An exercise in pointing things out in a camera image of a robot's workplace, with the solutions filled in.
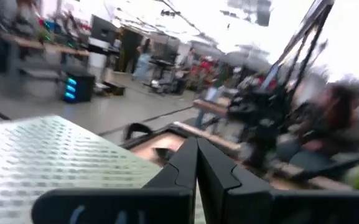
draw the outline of metal plate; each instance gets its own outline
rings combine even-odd
[[[58,116],[0,123],[0,223],[31,224],[48,190],[141,188],[160,169]],[[196,223],[205,223],[197,197]]]

